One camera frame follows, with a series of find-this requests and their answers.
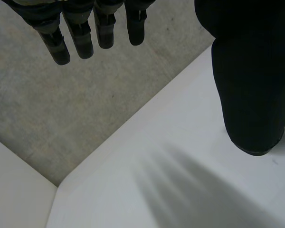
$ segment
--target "white surface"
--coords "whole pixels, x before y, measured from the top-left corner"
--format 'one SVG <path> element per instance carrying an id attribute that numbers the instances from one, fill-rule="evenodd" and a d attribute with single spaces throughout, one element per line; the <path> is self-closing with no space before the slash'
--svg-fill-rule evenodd
<path id="1" fill-rule="evenodd" d="M 0 228 L 44 228 L 56 190 L 0 143 Z"/>
<path id="2" fill-rule="evenodd" d="M 285 137 L 231 143 L 209 48 L 60 185 L 47 228 L 77 227 L 285 227 Z"/>

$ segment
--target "black robotic finger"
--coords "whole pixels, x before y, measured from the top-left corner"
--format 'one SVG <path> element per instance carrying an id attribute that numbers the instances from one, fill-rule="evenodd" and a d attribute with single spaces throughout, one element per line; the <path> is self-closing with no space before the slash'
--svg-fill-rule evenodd
<path id="1" fill-rule="evenodd" d="M 147 8 L 155 0 L 126 0 L 127 27 L 130 43 L 134 46 L 142 44 L 144 40 L 144 22 L 147 19 Z"/>
<path id="2" fill-rule="evenodd" d="M 124 0 L 95 0 L 94 17 L 99 46 L 111 48 L 114 44 L 114 13 L 122 6 Z"/>
<path id="3" fill-rule="evenodd" d="M 70 54 L 59 29 L 61 2 L 23 6 L 12 0 L 2 1 L 37 30 L 57 64 L 64 65 L 70 61 Z"/>
<path id="4" fill-rule="evenodd" d="M 91 29 L 87 21 L 93 5 L 94 0 L 68 0 L 63 2 L 63 16 L 77 53 L 81 58 L 90 58 L 94 53 Z"/>
<path id="5" fill-rule="evenodd" d="M 43 21 L 33 28 L 38 31 L 53 60 L 58 65 L 65 65 L 70 62 L 70 54 L 59 28 L 59 19 L 60 14 L 56 20 Z"/>

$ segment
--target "black object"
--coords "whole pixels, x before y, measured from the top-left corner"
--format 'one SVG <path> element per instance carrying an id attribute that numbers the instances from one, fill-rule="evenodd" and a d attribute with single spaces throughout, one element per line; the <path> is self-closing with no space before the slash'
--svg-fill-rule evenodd
<path id="1" fill-rule="evenodd" d="M 248 154 L 266 154 L 285 128 L 285 0 L 196 0 L 216 38 L 212 65 L 226 130 Z"/>
<path id="2" fill-rule="evenodd" d="M 124 0 L 96 0 L 94 18 L 99 46 L 104 49 L 114 44 L 114 13 L 122 6 Z"/>
<path id="3" fill-rule="evenodd" d="M 93 4 L 94 0 L 68 0 L 63 3 L 63 16 L 77 53 L 83 59 L 90 58 L 94 53 L 91 29 L 87 21 Z"/>
<path id="4" fill-rule="evenodd" d="M 88 18 L 94 9 L 96 33 L 99 46 L 104 49 L 114 44 L 115 12 L 125 0 L 64 0 L 40 4 L 42 0 L 21 1 L 19 5 L 13 0 L 2 0 L 18 13 L 41 36 L 53 60 L 64 65 L 70 61 L 70 54 L 61 34 L 60 13 L 68 26 L 78 55 L 85 59 L 93 53 L 91 29 Z M 130 42 L 139 45 L 144 40 L 144 21 L 147 18 L 146 9 L 155 0 L 126 0 L 127 27 Z"/>
<path id="5" fill-rule="evenodd" d="M 140 45 L 144 40 L 144 22 L 147 19 L 147 8 L 155 0 L 126 0 L 127 27 L 130 43 Z"/>

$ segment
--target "white panel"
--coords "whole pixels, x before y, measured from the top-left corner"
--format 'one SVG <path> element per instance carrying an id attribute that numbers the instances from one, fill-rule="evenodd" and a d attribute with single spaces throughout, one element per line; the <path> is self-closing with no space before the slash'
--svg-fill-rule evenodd
<path id="1" fill-rule="evenodd" d="M 232 144 L 208 48 L 60 185 L 47 228 L 74 227 L 285 227 L 285 137 Z"/>
<path id="2" fill-rule="evenodd" d="M 0 143 L 0 228 L 44 228 L 56 190 Z"/>

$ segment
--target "gray concrete surface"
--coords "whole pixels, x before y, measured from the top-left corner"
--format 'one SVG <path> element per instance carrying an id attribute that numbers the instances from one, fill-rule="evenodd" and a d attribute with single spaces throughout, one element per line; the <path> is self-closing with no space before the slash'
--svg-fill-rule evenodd
<path id="1" fill-rule="evenodd" d="M 157 0 L 145 42 L 131 46 L 125 10 L 115 44 L 78 57 L 65 23 L 71 62 L 58 66 L 37 32 L 0 1 L 0 141 L 55 185 L 213 41 L 193 0 Z"/>

